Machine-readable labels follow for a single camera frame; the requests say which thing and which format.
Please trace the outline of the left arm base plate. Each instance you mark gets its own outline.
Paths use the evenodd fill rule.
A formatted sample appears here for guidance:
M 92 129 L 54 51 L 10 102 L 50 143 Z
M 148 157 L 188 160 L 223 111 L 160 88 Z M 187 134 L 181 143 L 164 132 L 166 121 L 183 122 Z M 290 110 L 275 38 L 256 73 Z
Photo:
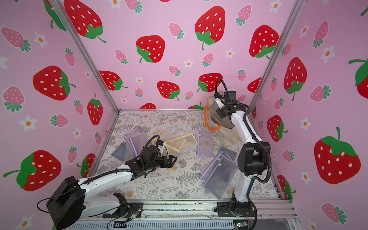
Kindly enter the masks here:
M 114 218 L 140 218 L 143 210 L 143 203 L 133 202 L 120 205 L 112 214 L 103 214 L 104 219 Z

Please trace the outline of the grey mesh pouch cream trim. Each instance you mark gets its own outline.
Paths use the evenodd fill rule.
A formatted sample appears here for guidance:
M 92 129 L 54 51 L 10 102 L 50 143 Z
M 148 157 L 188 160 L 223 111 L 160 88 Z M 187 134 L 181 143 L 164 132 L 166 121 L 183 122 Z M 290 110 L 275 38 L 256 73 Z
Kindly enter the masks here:
M 211 119 L 217 125 L 223 126 L 225 128 L 234 128 L 234 124 L 231 122 L 228 115 L 225 115 L 223 111 L 219 108 L 216 101 L 214 101 L 209 107 Z

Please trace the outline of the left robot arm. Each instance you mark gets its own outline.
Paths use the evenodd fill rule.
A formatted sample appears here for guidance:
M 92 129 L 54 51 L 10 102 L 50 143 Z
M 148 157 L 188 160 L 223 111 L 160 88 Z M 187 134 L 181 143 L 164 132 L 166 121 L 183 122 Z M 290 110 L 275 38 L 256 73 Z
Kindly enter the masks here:
M 116 185 L 145 177 L 157 168 L 172 168 L 177 157 L 163 156 L 160 148 L 144 147 L 140 156 L 135 157 L 117 169 L 94 177 L 66 178 L 46 203 L 56 230 L 64 230 L 79 219 L 102 215 L 104 218 L 138 217 L 142 203 L 128 203 L 121 193 L 97 198 L 97 195 Z

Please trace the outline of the large purple mesh pouch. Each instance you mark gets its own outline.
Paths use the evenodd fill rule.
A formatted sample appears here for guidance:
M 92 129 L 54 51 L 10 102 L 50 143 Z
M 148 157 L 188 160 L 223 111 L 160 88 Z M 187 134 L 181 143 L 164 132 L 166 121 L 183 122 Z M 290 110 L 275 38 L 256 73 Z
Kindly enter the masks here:
M 221 199 L 232 181 L 238 167 L 231 159 L 218 154 L 209 166 L 200 173 L 204 188 L 217 199 Z

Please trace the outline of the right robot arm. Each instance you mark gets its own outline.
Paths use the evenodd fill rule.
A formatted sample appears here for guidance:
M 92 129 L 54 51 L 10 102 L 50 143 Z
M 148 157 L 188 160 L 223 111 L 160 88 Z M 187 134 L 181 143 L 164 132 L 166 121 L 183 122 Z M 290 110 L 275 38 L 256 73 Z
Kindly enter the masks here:
M 250 122 L 249 110 L 242 103 L 234 101 L 235 97 L 236 92 L 226 92 L 224 95 L 214 94 L 219 117 L 229 117 L 243 143 L 237 160 L 239 170 L 242 172 L 237 188 L 233 192 L 230 202 L 224 205 L 218 203 L 218 207 L 214 211 L 219 214 L 232 213 L 234 216 L 241 216 L 250 212 L 257 213 L 256 207 L 250 199 L 250 193 L 256 180 L 262 184 L 269 181 L 272 163 L 270 144 L 263 142 L 256 134 Z

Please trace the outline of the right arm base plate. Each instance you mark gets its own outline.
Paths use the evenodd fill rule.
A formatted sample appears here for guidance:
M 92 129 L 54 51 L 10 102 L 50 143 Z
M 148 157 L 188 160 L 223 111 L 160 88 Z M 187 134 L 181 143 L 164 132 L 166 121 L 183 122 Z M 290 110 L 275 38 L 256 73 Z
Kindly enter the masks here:
M 255 217 L 255 206 L 250 202 L 218 202 L 214 212 L 219 217 Z

